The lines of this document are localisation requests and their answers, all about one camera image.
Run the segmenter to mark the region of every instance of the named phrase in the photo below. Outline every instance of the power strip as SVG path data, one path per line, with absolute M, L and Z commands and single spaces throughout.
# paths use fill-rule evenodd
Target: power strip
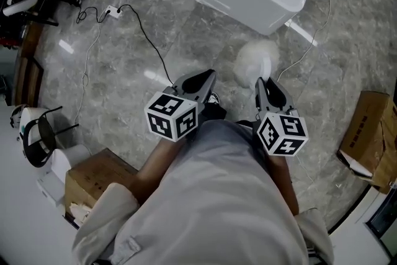
M 111 15 L 112 17 L 115 17 L 116 19 L 118 19 L 118 17 L 120 17 L 120 14 L 122 14 L 122 12 L 117 12 L 118 8 L 113 7 L 113 6 L 107 6 L 106 10 L 107 14 Z

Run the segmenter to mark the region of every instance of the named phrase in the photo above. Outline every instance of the brown cardboard box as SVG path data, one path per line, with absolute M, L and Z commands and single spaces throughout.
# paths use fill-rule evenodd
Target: brown cardboard box
M 107 148 L 91 156 L 66 173 L 66 212 L 70 214 L 71 203 L 93 208 L 109 184 L 116 182 L 128 187 L 137 172 Z
M 397 177 L 397 108 L 391 97 L 361 92 L 339 148 L 339 159 L 358 177 L 378 187 Z

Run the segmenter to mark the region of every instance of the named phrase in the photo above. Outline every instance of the white cable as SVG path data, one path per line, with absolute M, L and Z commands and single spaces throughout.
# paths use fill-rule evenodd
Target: white cable
M 309 48 L 306 50 L 306 52 L 304 52 L 304 54 L 302 55 L 302 57 L 301 57 L 298 61 L 296 61 L 294 64 L 290 65 L 288 68 L 284 69 L 284 70 L 280 73 L 279 78 L 277 79 L 277 82 L 280 81 L 281 75 L 283 75 L 284 72 L 288 71 L 288 70 L 289 70 L 290 68 L 292 68 L 293 66 L 299 64 L 299 63 L 305 58 L 306 54 L 308 54 L 308 52 L 310 51 L 311 47 L 313 46 L 314 38 L 316 37 L 317 32 L 323 30 L 323 29 L 325 28 L 325 26 L 328 24 L 329 16 L 330 16 L 330 15 L 331 15 L 331 0 L 329 0 L 329 11 L 328 11 L 328 16 L 327 16 L 327 21 L 325 22 L 325 24 L 324 24 L 320 29 L 317 29 L 317 30 L 316 30 L 316 32 L 315 32 L 314 35 L 313 35 L 313 39 L 312 39 L 312 41 L 311 41 L 311 43 L 310 43 Z
M 102 11 L 102 13 L 100 14 L 100 16 L 99 16 L 99 21 L 100 21 L 100 18 L 102 17 L 102 15 L 104 14 L 104 12 L 105 12 L 105 10 L 103 10 Z M 87 73 L 87 69 L 88 69 L 88 53 L 89 53 L 89 50 L 91 50 L 91 48 L 94 46 L 94 44 L 98 41 L 98 39 L 99 39 L 99 36 L 100 36 L 100 27 L 99 27 L 99 23 L 97 22 L 97 27 L 98 27 L 98 35 L 97 35 L 97 37 L 96 37 L 96 39 L 95 39 L 95 41 L 89 46 L 89 48 L 88 48 L 88 50 L 87 50 L 87 53 L 86 53 L 86 65 L 85 65 L 85 67 L 84 67 L 84 73 L 83 73 L 83 76 L 82 76 L 82 78 L 81 78 L 81 87 L 82 87 L 82 89 L 83 89 L 83 94 L 81 95 L 81 101 L 80 101 L 80 106 L 79 106 L 79 109 L 78 109 L 78 111 L 77 111 L 77 114 L 76 114 L 76 117 L 74 118 L 74 124 L 76 123 L 76 120 L 77 120 L 77 118 L 79 117 L 79 114 L 80 114 L 80 110 L 81 110 L 81 107 L 83 106 L 83 99 L 84 99 L 84 95 L 85 95 L 85 93 L 86 93 L 86 90 L 85 90 L 85 86 L 87 86 L 88 85 L 88 83 L 89 83 L 89 75 L 88 75 L 88 73 Z M 84 85 L 84 78 L 87 78 L 87 83 Z
M 307 175 L 308 178 L 310 179 L 311 183 L 314 183 L 313 179 L 312 179 L 312 178 L 310 177 L 310 175 L 309 175 L 309 172 L 307 171 L 307 169 L 305 168 L 305 166 L 303 165 L 303 163 L 300 161 L 298 155 L 297 155 L 297 158 L 298 158 L 298 161 L 299 161 L 300 166 L 303 168 L 303 170 L 305 170 L 306 175 Z

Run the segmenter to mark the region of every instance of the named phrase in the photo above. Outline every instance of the white wall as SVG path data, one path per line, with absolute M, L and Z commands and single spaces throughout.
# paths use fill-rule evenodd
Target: white wall
M 371 188 L 346 220 L 331 234 L 334 265 L 387 265 L 390 260 L 365 222 L 378 210 L 386 195 Z
M 22 154 L 11 110 L 0 105 L 0 255 L 9 265 L 73 264 L 76 230 L 39 191 L 40 170 Z
M 14 64 L 17 54 L 18 54 L 18 50 L 10 50 L 8 48 L 4 48 L 1 45 L 0 46 L 0 63 Z

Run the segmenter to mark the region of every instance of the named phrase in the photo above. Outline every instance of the white shirt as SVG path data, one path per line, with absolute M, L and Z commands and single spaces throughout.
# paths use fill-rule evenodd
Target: white shirt
M 126 188 L 109 186 L 78 232 L 77 263 L 106 258 L 115 237 L 107 258 L 114 265 L 309 264 L 305 239 L 331 264 L 318 211 L 294 218 L 251 135 L 226 121 L 204 123 L 140 208 Z

